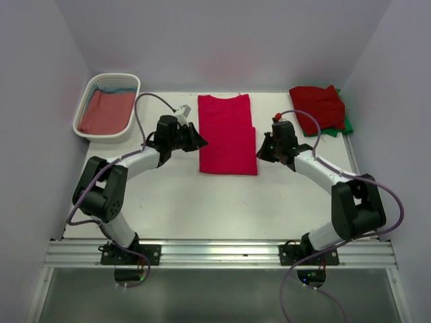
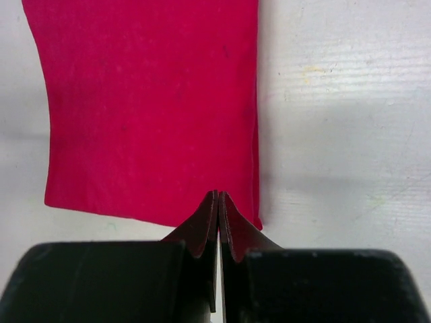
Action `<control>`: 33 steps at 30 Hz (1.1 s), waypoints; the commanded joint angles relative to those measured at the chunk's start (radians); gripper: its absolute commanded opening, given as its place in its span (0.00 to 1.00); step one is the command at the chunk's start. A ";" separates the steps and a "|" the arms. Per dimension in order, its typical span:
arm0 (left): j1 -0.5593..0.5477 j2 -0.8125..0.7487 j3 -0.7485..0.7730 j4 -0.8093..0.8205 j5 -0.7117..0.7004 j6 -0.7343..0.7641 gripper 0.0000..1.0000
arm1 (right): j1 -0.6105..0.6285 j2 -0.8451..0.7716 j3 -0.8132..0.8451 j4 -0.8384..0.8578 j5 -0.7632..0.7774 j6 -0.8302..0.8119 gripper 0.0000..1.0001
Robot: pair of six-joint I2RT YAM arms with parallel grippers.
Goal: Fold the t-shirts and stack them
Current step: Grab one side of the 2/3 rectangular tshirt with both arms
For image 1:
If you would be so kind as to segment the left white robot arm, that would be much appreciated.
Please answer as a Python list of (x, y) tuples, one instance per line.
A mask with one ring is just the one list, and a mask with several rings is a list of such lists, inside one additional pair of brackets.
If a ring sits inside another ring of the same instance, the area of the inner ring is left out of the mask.
[(173, 151), (193, 152), (206, 146), (208, 142), (193, 123), (181, 122), (177, 116), (161, 116), (156, 131), (141, 148), (112, 159), (94, 156), (87, 161), (73, 193), (67, 224), (79, 225), (72, 218), (80, 210), (114, 244), (116, 256), (125, 264), (133, 264), (140, 255), (139, 236), (121, 212), (127, 182), (163, 166)]

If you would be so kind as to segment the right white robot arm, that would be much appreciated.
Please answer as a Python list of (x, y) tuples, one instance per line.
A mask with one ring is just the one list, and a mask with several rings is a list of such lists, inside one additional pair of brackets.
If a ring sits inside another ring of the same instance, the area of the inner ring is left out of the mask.
[(313, 154), (308, 144), (299, 144), (289, 121), (272, 124), (266, 132), (257, 158), (280, 163), (320, 186), (331, 197), (331, 219), (302, 236), (297, 255), (308, 264), (317, 263), (324, 249), (358, 238), (387, 222), (378, 188), (368, 174), (342, 175), (342, 170)]

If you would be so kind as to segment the crimson red t-shirt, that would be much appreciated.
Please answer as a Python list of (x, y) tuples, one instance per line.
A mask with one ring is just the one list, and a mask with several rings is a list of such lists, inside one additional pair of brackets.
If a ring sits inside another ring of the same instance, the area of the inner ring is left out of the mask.
[(199, 152), (199, 171), (212, 175), (256, 176), (256, 130), (249, 95), (199, 96), (199, 133), (208, 145)]

